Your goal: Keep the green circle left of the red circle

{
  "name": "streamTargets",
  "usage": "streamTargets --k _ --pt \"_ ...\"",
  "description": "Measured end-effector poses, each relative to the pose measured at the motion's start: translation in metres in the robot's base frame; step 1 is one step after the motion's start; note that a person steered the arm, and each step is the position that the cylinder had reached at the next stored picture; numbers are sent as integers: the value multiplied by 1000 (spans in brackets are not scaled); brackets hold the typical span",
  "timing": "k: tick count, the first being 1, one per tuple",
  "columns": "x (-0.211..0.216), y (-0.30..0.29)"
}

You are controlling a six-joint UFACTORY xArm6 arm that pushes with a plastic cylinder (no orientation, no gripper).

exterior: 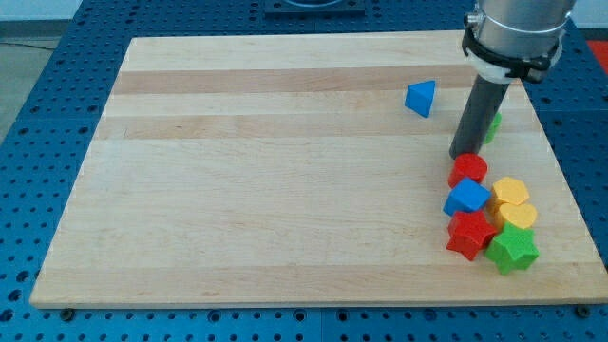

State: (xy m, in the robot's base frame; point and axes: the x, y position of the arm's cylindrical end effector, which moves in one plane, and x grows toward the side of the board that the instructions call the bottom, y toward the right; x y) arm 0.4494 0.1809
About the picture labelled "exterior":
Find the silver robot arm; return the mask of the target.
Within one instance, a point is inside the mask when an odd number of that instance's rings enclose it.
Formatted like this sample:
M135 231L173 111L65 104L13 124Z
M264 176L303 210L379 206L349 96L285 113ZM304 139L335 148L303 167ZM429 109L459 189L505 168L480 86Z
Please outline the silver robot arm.
M557 63L575 0L477 0L464 16L462 50L493 84L537 84Z

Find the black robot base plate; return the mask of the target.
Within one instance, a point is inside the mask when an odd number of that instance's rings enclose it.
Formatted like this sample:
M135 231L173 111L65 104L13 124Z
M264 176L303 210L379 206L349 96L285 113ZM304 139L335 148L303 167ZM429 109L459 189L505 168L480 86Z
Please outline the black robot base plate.
M364 14L364 0L265 0L264 15L277 17L286 15L342 15Z

